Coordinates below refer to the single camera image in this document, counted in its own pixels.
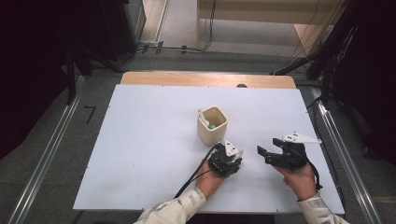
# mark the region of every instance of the beige cup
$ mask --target beige cup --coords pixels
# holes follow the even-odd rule
[[[215,125],[214,129],[209,129],[204,122],[197,117],[197,132],[201,140],[207,146],[213,146],[224,138],[227,129],[228,119],[224,113],[217,107],[211,106],[203,111],[205,119],[209,124]]]

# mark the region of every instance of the white table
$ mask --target white table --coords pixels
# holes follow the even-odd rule
[[[298,90],[118,85],[82,180],[74,209],[141,210],[173,199],[209,148],[196,133],[198,108],[217,105],[229,119],[225,138],[244,149],[237,174],[203,213],[300,213],[282,176],[257,145],[281,153],[272,138],[297,131],[315,136]],[[319,145],[306,145],[321,196],[343,214]]]

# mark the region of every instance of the wooden panel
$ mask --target wooden panel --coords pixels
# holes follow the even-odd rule
[[[296,89],[292,77],[226,73],[127,72],[122,76],[120,84],[210,87],[245,84],[250,88]]]
[[[305,49],[305,54],[309,55],[313,52],[319,40],[326,35],[329,25],[334,24],[334,22],[339,18],[342,5],[344,0],[332,1],[331,5],[318,5],[318,10],[323,8],[328,8],[330,11],[325,15],[315,15],[313,22],[305,24],[294,24],[297,35],[300,38],[301,44]]]
[[[332,13],[336,0],[321,0],[316,18],[324,18]],[[313,20],[318,0],[217,0],[215,20],[266,21],[282,23],[317,23]],[[200,19],[210,19],[213,1],[198,0]]]

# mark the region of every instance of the wooden table edge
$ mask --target wooden table edge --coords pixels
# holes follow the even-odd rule
[[[296,89],[292,77],[216,72],[126,72],[120,84]]]

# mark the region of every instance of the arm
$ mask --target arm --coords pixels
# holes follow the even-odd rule
[[[283,176],[283,181],[291,187],[297,196],[297,204],[304,213],[308,224],[314,223],[340,223],[347,224],[345,220],[334,215],[330,208],[320,198],[315,187],[315,175],[310,165],[297,171],[289,171],[274,167]]]
[[[180,197],[159,203],[147,209],[135,224],[186,223],[206,204],[206,199],[212,196],[224,180],[223,177],[209,171],[207,162],[198,172],[195,187],[180,195]]]

